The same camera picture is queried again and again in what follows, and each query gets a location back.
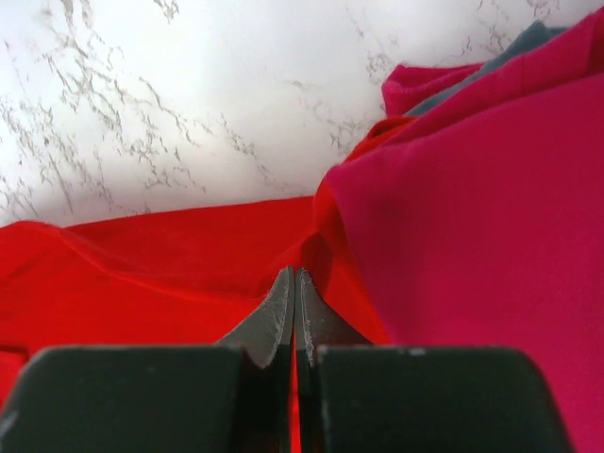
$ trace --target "magenta fabric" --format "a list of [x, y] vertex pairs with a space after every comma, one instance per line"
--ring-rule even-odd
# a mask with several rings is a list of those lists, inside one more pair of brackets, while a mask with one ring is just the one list
[[603, 70], [604, 9], [327, 174], [391, 338], [525, 351], [581, 453], [604, 451]]
[[460, 83], [482, 67], [469, 64], [456, 68], [396, 66], [381, 87], [389, 118], [401, 116], [433, 94]]

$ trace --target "blue-gray fabric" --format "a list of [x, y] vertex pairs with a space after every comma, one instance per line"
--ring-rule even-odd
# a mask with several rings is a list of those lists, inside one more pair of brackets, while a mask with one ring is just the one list
[[482, 76], [485, 76], [492, 71], [500, 68], [510, 59], [517, 57], [526, 52], [536, 49], [542, 46], [552, 38], [560, 35], [566, 28], [554, 27], [548, 28], [542, 22], [534, 22], [529, 28], [518, 35], [512, 44], [496, 59], [487, 61], [478, 71], [468, 76], [462, 82], [457, 85], [453, 85], [451, 88], [447, 88], [441, 92], [438, 92], [425, 101], [421, 102], [413, 109], [409, 110], [406, 115], [419, 116], [442, 104], [446, 99], [451, 97], [456, 92], [467, 87], [471, 83], [475, 82]]

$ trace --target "gray cloth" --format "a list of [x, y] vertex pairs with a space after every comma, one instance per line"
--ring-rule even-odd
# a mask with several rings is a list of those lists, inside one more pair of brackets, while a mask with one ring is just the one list
[[453, 85], [451, 88], [447, 88], [446, 90], [432, 95], [425, 101], [415, 106], [413, 109], [409, 110], [406, 115], [419, 116], [429, 112], [456, 92], [459, 92], [461, 89], [467, 87], [482, 76], [485, 76], [500, 68], [510, 59], [542, 46], [552, 38], [560, 35], [565, 30], [566, 28], [561, 27], [547, 28], [539, 21], [534, 22], [529, 28], [520, 33], [518, 38], [516, 38], [516, 40], [510, 44], [510, 47], [508, 47], [499, 57], [492, 59], [491, 61], [487, 61], [478, 71], [472, 75], [469, 75], [457, 85]]

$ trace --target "marble countertop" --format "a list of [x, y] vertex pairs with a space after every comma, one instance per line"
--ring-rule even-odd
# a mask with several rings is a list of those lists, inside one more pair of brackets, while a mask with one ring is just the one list
[[604, 0], [5, 0], [0, 225], [312, 193], [399, 62], [490, 59]]

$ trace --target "marble surface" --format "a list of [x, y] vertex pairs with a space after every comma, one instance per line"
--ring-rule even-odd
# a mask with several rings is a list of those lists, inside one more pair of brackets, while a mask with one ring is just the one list
[[4, 0], [0, 225], [312, 193], [383, 117], [398, 62], [489, 59], [602, 5]]

